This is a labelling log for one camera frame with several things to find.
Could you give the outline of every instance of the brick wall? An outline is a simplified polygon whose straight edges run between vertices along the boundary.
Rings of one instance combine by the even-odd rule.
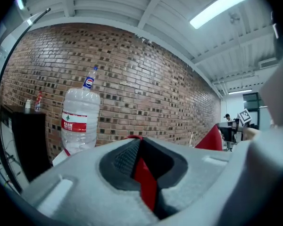
[[[65,93],[97,65],[101,107],[97,145],[127,135],[196,145],[218,122],[220,100],[208,84],[164,48],[117,28],[60,24],[28,32],[10,58],[0,99],[24,105],[43,91],[50,159],[61,151]]]

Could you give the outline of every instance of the ceiling light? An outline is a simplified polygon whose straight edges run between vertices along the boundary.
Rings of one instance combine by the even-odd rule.
[[[27,23],[28,23],[28,25],[32,25],[33,24],[30,19],[27,19]]]
[[[217,0],[206,9],[204,9],[201,13],[199,13],[196,17],[194,17],[190,21],[190,24],[195,29],[198,29],[212,18],[242,1],[244,0]]]
[[[16,0],[17,4],[18,4],[18,7],[22,10],[24,9],[24,3],[23,3],[23,0]]]
[[[230,92],[228,94],[231,95],[231,94],[238,94],[238,93],[251,92],[251,91],[252,91],[252,89],[246,89],[246,90],[239,90],[239,91]]]

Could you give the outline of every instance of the white ceiling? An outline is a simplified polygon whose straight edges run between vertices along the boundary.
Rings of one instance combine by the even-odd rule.
[[[213,89],[224,78],[255,74],[258,62],[274,57],[271,9],[264,0],[246,0],[194,29],[189,21],[214,0],[25,0],[22,16],[29,17],[48,7],[34,28],[90,21],[127,29],[150,39],[179,56]],[[240,20],[231,23],[230,15]],[[264,83],[262,73],[242,83]],[[231,91],[238,86],[225,83]]]

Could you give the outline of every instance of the person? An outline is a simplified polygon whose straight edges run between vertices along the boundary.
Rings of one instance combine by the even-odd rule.
[[[226,119],[227,119],[227,121],[230,121],[230,120],[231,120],[231,117],[230,117],[230,115],[229,115],[229,114],[226,114],[224,118],[226,118]]]

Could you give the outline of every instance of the air vent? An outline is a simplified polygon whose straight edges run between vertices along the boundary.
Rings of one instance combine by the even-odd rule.
[[[258,63],[259,69],[266,69],[269,67],[273,67],[279,64],[279,61],[276,58],[270,58],[266,60],[262,60]]]

